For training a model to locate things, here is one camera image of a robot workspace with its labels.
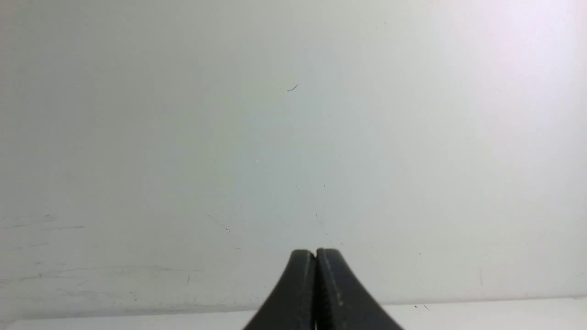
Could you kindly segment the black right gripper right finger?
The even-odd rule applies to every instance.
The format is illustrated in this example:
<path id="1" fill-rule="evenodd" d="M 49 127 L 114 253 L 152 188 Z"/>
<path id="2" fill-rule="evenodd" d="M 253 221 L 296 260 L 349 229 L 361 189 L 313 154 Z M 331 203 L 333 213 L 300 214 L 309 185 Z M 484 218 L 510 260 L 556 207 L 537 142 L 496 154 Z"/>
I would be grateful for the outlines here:
<path id="1" fill-rule="evenodd" d="M 318 330 L 400 330 L 369 294 L 337 249 L 317 250 L 316 328 Z"/>

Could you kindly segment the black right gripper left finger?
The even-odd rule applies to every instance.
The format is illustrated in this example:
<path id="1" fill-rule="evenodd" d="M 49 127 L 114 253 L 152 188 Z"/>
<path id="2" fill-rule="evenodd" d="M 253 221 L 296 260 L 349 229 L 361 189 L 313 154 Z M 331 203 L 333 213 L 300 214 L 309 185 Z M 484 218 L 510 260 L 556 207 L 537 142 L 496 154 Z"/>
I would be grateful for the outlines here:
<path id="1" fill-rule="evenodd" d="M 244 327 L 246 330 L 313 330 L 316 258 L 296 249 L 276 286 Z"/>

